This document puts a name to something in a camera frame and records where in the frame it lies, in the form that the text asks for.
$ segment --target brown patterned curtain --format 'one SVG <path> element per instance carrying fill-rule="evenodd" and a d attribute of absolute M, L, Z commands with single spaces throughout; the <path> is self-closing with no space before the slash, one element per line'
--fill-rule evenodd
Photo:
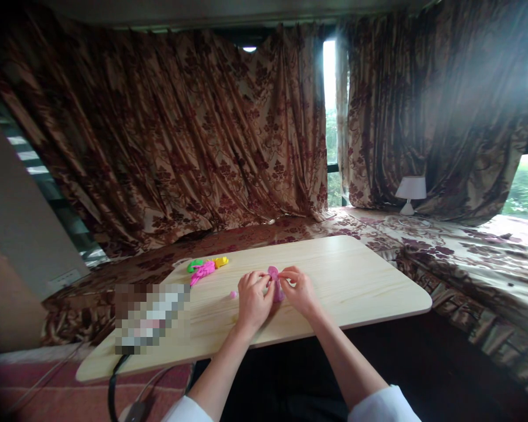
<path fill-rule="evenodd" d="M 329 216 L 322 28 L 247 53 L 211 31 L 117 32 L 32 9 L 0 93 L 110 257 L 283 214 Z"/>
<path fill-rule="evenodd" d="M 350 203 L 396 205 L 401 178 L 426 175 L 419 212 L 470 224 L 500 213 L 528 141 L 528 1 L 444 0 L 419 18 L 346 23 L 339 39 Z"/>

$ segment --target light wooden tabletop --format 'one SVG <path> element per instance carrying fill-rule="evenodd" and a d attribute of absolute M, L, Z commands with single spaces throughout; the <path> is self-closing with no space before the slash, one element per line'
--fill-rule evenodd
<path fill-rule="evenodd" d="M 183 330 L 187 323 L 173 322 L 160 345 L 145 355 L 130 357 L 119 374 L 170 367 L 212 356 L 224 341 L 238 316 L 237 290 L 241 276 L 273 265 L 297 265 L 313 281 L 325 310 L 341 328 L 373 324 L 428 312 L 432 300 L 420 286 L 390 263 L 350 236 L 324 237 L 225 254 L 229 263 L 202 278 L 192 287 L 189 303 L 189 339 Z M 176 268 L 164 284 L 189 284 L 188 263 Z M 307 321 L 285 299 L 279 304 L 251 347 L 261 347 L 311 336 Z M 111 375 L 120 355 L 115 354 L 115 332 L 111 333 L 80 365 L 76 379 L 91 382 Z"/>

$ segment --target electrical outlet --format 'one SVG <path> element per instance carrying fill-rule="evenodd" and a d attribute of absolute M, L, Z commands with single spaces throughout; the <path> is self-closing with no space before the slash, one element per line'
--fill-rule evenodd
<path fill-rule="evenodd" d="M 70 284 L 73 284 L 76 280 L 80 278 L 80 272 L 75 268 L 70 270 L 68 273 L 64 273 L 57 278 L 49 281 L 49 286 L 55 291 L 62 289 Z"/>

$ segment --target person's left hand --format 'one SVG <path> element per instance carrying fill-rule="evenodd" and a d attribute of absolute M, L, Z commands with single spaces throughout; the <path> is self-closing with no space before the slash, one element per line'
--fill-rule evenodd
<path fill-rule="evenodd" d="M 239 281 L 239 319 L 237 327 L 252 337 L 264 324 L 272 309 L 276 283 L 270 283 L 268 292 L 263 290 L 272 278 L 264 271 L 253 271 Z"/>

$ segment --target black cable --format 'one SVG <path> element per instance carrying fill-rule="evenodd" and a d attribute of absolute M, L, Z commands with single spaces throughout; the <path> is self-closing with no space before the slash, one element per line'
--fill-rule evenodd
<path fill-rule="evenodd" d="M 110 378 L 110 385 L 107 388 L 107 408 L 110 411 L 110 420 L 111 422 L 119 422 L 116 414 L 116 380 L 117 380 L 117 371 L 131 355 L 122 355 L 119 358 L 119 361 L 116 364 L 116 367 L 113 369 Z"/>

